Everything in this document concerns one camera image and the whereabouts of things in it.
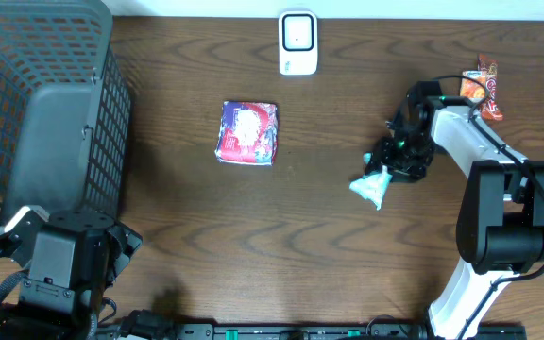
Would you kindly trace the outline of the teal white snack packet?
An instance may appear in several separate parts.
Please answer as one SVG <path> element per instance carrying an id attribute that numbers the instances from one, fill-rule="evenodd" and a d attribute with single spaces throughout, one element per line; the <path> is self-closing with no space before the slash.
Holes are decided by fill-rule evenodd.
<path id="1" fill-rule="evenodd" d="M 349 189 L 358 194 L 362 199 L 371 201 L 376 210 L 382 208 L 383 199 L 386 190 L 391 182 L 392 175 L 388 168 L 383 165 L 380 171 L 372 171 L 368 175 L 363 175 L 352 181 Z"/>

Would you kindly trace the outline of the small orange snack packet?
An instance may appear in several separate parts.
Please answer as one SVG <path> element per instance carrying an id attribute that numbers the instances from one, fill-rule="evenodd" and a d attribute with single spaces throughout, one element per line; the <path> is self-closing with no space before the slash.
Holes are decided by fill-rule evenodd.
<path id="1" fill-rule="evenodd" d="M 464 71 L 460 86 L 460 95 L 473 102 L 485 97 L 485 83 L 487 71 Z"/>

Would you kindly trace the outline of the red white striped packet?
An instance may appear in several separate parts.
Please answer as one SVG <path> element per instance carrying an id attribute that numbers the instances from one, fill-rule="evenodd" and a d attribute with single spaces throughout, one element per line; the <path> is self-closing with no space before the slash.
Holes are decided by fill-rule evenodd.
<path id="1" fill-rule="evenodd" d="M 502 121 L 503 114 L 496 101 L 498 63 L 488 55 L 478 55 L 478 70 L 485 72 L 485 87 L 489 91 L 489 97 L 482 105 L 484 119 Z"/>

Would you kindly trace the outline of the red purple snack bag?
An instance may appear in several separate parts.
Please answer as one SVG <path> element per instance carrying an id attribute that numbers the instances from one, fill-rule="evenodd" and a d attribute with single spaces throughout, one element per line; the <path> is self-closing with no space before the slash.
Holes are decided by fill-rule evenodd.
<path id="1" fill-rule="evenodd" d="M 276 104 L 225 101 L 214 154 L 222 163 L 271 166 L 277 152 L 278 128 Z"/>

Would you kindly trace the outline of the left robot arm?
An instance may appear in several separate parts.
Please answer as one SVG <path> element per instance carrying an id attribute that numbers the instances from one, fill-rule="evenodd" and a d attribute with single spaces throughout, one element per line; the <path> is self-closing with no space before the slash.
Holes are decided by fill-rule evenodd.
<path id="1" fill-rule="evenodd" d="M 20 271 L 0 284 L 0 339 L 93 339 L 105 291 L 142 236 L 102 213 L 26 212 L 0 235 Z"/>

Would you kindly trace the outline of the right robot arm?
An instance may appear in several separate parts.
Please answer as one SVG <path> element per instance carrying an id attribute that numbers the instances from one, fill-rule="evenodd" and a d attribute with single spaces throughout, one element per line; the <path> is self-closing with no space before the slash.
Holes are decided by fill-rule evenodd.
<path id="1" fill-rule="evenodd" d="M 438 78 L 419 81 L 387 122 L 390 135 L 365 154 L 363 176 L 349 186 L 379 209 L 391 183 L 425 178 L 436 151 L 467 179 L 455 227 L 459 262 L 409 339 L 473 339 L 508 284 L 544 274 L 544 161 L 503 141 L 485 123 L 482 105 L 444 95 Z"/>

